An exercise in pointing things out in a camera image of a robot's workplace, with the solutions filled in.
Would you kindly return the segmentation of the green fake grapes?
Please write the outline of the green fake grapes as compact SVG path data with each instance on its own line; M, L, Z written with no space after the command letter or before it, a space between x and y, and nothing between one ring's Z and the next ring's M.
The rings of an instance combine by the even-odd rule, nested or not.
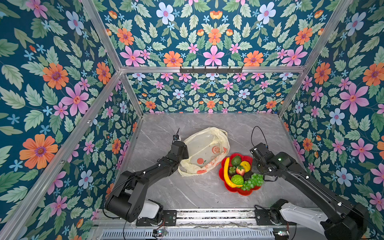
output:
M250 192L251 190L260 188L264 184L264 177L259 174L253 174L251 172L245 173L243 176L244 183L241 187L242 191Z

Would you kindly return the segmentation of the red fake strawberry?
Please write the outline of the red fake strawberry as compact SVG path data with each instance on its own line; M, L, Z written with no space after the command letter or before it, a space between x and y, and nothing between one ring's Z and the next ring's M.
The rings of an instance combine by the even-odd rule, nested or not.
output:
M245 173L246 173L246 170L243 166L239 165L236 167L236 174L237 175L244 176Z

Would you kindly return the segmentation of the cream plastic fruit-print bag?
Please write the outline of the cream plastic fruit-print bag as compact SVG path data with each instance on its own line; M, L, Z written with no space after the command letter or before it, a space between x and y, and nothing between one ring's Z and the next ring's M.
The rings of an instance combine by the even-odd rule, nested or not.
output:
M184 143L189 156L181 160L178 172L182 177L204 175L220 165L230 151L228 133L210 127L197 132Z

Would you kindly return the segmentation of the yellow fake lemon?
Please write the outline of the yellow fake lemon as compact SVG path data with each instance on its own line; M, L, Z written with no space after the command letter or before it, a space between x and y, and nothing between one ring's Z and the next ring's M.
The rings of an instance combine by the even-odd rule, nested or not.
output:
M245 169L246 173L251 170L251 164L247 161L242 161L240 165Z

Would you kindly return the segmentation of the red flower-shaped plastic bowl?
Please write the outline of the red flower-shaped plastic bowl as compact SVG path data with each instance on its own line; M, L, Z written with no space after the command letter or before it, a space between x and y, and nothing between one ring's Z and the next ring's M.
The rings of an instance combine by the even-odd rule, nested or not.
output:
M238 154L238 153L232 154L230 157L228 157L228 158L230 158L229 167L232 167L231 160L232 160L232 158L235 157L235 156L241 156L242 161L247 161L247 162L249 162L249 163L251 164L251 170L250 170L250 172L253 173L253 174L255 174L254 172L252 172L252 165L253 165L252 161L253 161L253 159L252 159L251 157L249 157L249 156L243 156L243 155ZM242 191L241 188L231 188L231 187L229 187L229 186L226 184L225 179L224 179L224 171L223 171L223 170L224 170L224 163L225 163L225 160L223 160L222 163L221 163L221 169L219 170L219 177L220 177L220 179L224 182L224 185L225 185L226 189L227 189L229 192L232 192L232 193L239 193L239 194L242 195L242 196L249 196L249 195L251 195L251 193L252 193L253 191L257 191L257 190L259 190L259 189L261 188L261 187L260 187L260 188L251 190L250 192L247 192L247 191Z

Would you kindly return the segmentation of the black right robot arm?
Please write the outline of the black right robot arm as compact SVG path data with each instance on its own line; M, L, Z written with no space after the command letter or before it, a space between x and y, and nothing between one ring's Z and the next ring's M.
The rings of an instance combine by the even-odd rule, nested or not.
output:
M284 152L273 154L263 143L250 149L253 170L263 176L281 178L307 196L319 211L298 207L279 199L269 209L275 225L295 223L316 231L328 240L361 240L369 224L369 212L329 190Z

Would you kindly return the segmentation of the yellow fake banana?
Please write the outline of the yellow fake banana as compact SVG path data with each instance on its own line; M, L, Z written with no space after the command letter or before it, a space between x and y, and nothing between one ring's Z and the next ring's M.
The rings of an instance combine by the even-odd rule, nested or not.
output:
M228 173L228 171L229 171L229 163L230 163L230 158L227 158L226 160L225 160L225 163L224 163L224 179L225 179L225 182L226 182L226 184L229 186L229 187L231 187L231 188L241 188L241 187L243 187L243 185L236 185L236 184L234 184L231 180L230 180L230 178L229 178L229 173Z

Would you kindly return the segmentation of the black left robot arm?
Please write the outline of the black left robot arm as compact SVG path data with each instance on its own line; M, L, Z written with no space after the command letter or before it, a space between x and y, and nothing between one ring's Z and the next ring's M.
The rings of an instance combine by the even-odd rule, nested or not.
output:
M120 174L107 196L104 209L132 223L138 218L161 220L162 205L147 201L148 189L156 182L171 176L182 160L189 158L187 145L178 134L173 135L171 150L153 166L138 172Z

